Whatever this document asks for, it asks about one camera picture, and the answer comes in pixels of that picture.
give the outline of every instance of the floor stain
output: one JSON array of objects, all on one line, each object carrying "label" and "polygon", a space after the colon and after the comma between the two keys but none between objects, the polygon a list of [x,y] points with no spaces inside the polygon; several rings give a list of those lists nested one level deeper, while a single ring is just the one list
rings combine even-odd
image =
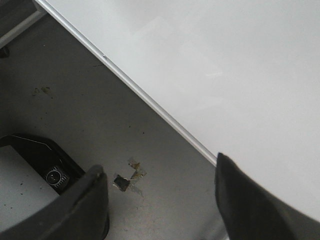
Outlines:
[{"label": "floor stain", "polygon": [[[50,87],[46,86],[46,87],[41,87],[40,90],[44,93],[44,94],[47,94],[49,97],[51,97],[51,99],[53,99],[53,94],[50,90]],[[39,90],[39,88],[35,88],[34,91],[33,91],[33,94],[32,96],[35,97],[37,94],[41,93],[41,91]]]},{"label": "floor stain", "polygon": [[37,95],[37,94],[39,94],[39,93],[40,93],[40,90],[36,87],[36,88],[34,89],[34,92],[33,92],[32,96],[35,96],[35,95]]},{"label": "floor stain", "polygon": [[44,92],[45,94],[47,94],[48,96],[50,96],[53,99],[52,93],[50,91],[50,87],[46,86],[46,87],[42,87],[41,91]]}]

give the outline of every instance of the white table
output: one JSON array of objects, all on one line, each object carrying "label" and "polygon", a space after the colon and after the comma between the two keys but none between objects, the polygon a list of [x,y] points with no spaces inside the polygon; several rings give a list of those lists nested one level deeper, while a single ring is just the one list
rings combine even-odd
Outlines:
[{"label": "white table", "polygon": [[320,2],[36,0],[209,161],[320,221]]}]

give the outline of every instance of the white tabletop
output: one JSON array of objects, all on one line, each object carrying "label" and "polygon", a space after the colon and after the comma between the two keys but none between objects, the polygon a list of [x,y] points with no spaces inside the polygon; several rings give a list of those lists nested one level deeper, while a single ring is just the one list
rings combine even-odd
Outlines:
[{"label": "white tabletop", "polygon": [[37,2],[209,161],[320,221],[320,1]]}]

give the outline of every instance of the debris on floor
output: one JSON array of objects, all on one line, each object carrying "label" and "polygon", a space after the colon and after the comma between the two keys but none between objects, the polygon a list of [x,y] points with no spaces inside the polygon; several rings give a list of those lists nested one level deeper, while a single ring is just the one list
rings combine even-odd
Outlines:
[{"label": "debris on floor", "polygon": [[135,170],[130,180],[116,173],[114,175],[113,185],[122,192],[125,192],[127,189],[130,189],[132,192],[143,196],[142,191],[139,188],[137,188],[135,184],[140,179],[142,179],[145,175],[147,175],[147,172],[143,168],[141,168],[140,162],[135,161],[133,157],[131,157],[128,160],[128,162],[129,162],[129,166]]}]

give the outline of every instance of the concrete floor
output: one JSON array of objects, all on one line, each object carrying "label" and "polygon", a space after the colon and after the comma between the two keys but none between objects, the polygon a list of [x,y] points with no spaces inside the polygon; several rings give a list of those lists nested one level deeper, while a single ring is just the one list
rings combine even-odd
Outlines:
[{"label": "concrete floor", "polygon": [[[108,240],[225,239],[214,166],[52,17],[8,46],[10,57],[0,59],[0,136],[47,137],[85,171],[102,165]],[[143,196],[112,185],[115,173],[132,175],[131,157],[147,172],[136,185]]]}]

